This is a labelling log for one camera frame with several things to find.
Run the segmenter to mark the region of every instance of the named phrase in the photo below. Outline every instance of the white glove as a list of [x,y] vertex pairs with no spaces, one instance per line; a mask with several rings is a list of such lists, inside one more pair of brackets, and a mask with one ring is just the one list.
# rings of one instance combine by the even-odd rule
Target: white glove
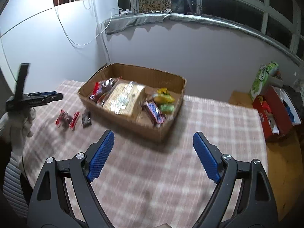
[[0,138],[7,144],[11,143],[12,152],[21,156],[25,138],[31,137],[32,121],[36,117],[34,109],[26,108],[17,112],[6,112],[0,120]]

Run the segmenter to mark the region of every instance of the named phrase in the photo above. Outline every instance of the wooden floor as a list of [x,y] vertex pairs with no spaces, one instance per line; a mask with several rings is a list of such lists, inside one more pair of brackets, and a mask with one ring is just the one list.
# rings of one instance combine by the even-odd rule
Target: wooden floor
[[[234,91],[232,105],[252,108],[248,94]],[[278,143],[266,143],[268,178],[275,196],[279,221],[291,210],[304,189],[304,171],[300,143],[296,131]]]

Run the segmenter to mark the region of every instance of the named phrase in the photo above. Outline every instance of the person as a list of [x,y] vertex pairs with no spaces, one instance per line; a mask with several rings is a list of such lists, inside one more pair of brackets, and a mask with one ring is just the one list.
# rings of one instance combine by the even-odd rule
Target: person
[[[11,152],[17,157],[17,162],[21,163],[25,140],[33,135],[31,126],[35,116],[34,109],[26,108],[21,111],[7,112],[0,119],[0,219],[3,224],[10,224],[9,227],[27,227],[25,222],[14,212],[2,191],[5,170],[10,161]],[[21,175],[20,182],[21,185],[22,182],[26,182],[25,184],[29,186],[23,175]]]

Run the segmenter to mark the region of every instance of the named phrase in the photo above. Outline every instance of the tablecloth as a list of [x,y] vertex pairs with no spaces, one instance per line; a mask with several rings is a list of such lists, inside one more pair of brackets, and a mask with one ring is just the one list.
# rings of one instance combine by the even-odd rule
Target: tablecloth
[[[147,141],[95,114],[92,126],[75,131],[57,128],[61,109],[74,114],[85,107],[78,98],[81,82],[64,81],[57,89],[62,101],[37,108],[23,158],[32,187],[48,157],[72,158],[97,142],[106,129],[115,134],[115,144],[99,176],[92,182],[95,194],[115,227],[192,227],[208,203],[215,183],[207,177],[193,149],[192,137],[202,131],[210,143],[236,160],[261,160],[267,172],[266,144],[258,112],[227,103],[192,96],[184,102],[168,139],[162,144]],[[83,219],[71,180],[67,189],[75,216]],[[241,181],[237,180],[224,219],[231,217]]]

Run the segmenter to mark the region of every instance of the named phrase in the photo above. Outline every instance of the packaged bread loaf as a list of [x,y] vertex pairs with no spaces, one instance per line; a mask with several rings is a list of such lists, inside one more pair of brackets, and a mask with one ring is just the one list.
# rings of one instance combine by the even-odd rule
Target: packaged bread loaf
[[117,115],[136,118],[145,99],[145,86],[133,81],[115,84],[102,108]]

